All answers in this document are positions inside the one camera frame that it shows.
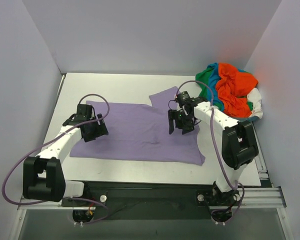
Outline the purple t shirt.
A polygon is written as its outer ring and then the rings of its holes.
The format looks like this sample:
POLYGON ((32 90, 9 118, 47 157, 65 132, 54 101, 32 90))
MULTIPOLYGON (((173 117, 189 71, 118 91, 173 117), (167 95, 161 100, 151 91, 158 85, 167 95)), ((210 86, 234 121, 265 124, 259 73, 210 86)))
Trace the purple t shirt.
POLYGON ((90 142, 80 140, 70 157, 203 165, 198 129, 187 134, 175 129, 169 134, 168 102, 177 89, 174 86, 150 95, 151 105, 88 101, 98 112, 109 111, 104 120, 109 134, 90 142))

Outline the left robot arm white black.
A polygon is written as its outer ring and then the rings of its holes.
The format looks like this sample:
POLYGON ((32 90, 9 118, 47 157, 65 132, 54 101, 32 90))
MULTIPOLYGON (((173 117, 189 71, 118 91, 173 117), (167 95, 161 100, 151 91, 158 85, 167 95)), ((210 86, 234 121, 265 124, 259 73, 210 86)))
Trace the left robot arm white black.
POLYGON ((85 143, 108 135, 104 117, 92 105, 78 104, 76 113, 65 122, 49 147, 23 162, 23 197, 29 200, 59 202, 73 197, 80 206, 91 201, 91 193, 81 181, 66 180, 62 162, 79 141, 85 143))

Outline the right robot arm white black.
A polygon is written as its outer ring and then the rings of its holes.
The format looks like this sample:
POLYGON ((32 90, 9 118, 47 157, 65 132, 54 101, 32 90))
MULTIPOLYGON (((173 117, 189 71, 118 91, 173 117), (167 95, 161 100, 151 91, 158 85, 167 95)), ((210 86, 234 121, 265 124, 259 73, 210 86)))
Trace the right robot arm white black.
POLYGON ((190 97, 187 91, 178 93, 174 102, 178 109, 169 109, 169 134, 180 129, 182 134, 195 130, 197 123, 209 126, 213 148, 221 175, 213 183, 212 200, 223 204, 239 186, 243 170, 259 154, 252 123, 238 121, 216 109, 203 97, 190 97))

